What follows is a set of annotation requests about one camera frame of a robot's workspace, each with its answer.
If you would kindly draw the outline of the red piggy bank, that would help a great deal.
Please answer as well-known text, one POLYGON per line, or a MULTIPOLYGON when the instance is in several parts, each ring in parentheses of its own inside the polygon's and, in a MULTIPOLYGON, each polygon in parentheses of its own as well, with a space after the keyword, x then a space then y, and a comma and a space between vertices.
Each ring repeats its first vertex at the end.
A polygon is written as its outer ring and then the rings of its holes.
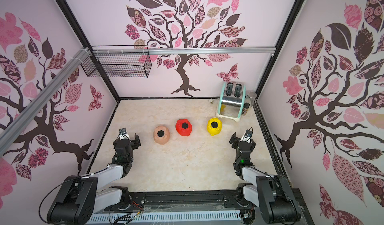
POLYGON ((188 119, 179 119, 176 122, 175 128, 181 136, 190 136, 193 130, 193 126, 188 119))

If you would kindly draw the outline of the peach piggy bank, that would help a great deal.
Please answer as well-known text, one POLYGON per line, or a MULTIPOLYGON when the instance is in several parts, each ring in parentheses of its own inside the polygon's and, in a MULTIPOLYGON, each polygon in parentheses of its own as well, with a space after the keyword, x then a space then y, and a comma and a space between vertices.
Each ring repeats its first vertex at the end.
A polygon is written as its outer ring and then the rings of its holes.
POLYGON ((160 125, 154 129, 154 141, 157 144, 164 145, 170 140, 170 131, 164 126, 160 125))

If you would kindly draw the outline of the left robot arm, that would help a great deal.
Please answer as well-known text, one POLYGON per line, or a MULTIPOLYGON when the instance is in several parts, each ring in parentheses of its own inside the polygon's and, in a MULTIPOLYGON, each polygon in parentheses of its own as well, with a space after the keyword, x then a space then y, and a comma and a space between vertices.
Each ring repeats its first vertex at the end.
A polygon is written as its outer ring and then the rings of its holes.
POLYGON ((115 155, 106 168, 84 176, 68 176, 58 186, 58 193, 48 210, 47 223, 52 225, 84 225, 95 212, 110 206, 120 210, 130 206, 127 187, 108 184, 124 178, 132 168, 134 150, 141 146, 140 137, 130 139, 121 132, 113 142, 115 155))

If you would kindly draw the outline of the yellow piggy bank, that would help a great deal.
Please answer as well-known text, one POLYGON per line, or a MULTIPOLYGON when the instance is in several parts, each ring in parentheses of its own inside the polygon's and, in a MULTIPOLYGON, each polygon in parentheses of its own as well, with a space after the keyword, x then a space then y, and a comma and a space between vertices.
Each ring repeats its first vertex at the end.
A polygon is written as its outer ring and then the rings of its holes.
POLYGON ((207 132, 211 136, 218 135, 222 130, 222 122, 217 118, 211 118, 207 123, 207 132))

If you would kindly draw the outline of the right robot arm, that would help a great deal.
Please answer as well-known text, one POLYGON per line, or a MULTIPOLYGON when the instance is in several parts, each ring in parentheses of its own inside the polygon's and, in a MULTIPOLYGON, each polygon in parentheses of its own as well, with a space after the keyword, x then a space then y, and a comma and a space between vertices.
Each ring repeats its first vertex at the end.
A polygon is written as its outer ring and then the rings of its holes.
POLYGON ((236 150, 233 164, 235 173, 248 183, 238 187, 240 199, 258 207, 266 224, 299 223, 301 210, 288 179, 263 172, 251 162, 251 153, 256 147, 252 135, 253 132, 247 130, 242 137, 234 133, 229 140, 229 144, 236 150))

